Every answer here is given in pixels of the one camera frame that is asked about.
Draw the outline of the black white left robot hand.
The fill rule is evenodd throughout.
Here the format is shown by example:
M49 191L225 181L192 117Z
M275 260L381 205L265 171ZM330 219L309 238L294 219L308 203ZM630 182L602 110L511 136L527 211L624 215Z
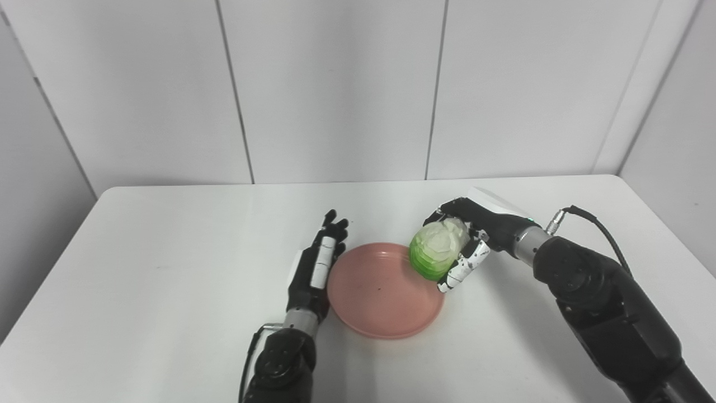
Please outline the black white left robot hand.
M318 323L326 318L330 308L327 280L333 265L347 250L349 222L336 219L337 211L329 210L311 245L300 252L288 286L287 313L307 311L317 317Z

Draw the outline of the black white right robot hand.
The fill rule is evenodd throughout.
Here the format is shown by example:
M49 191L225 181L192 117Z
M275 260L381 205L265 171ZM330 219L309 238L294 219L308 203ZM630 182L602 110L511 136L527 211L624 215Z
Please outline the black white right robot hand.
M440 205L424 223L448 218L466 224L469 238L457 257L450 261L450 269L437 281L442 293L460 285L492 251L508 252L531 267L537 251L550 239L550 234L528 214L481 187L473 187L467 196Z

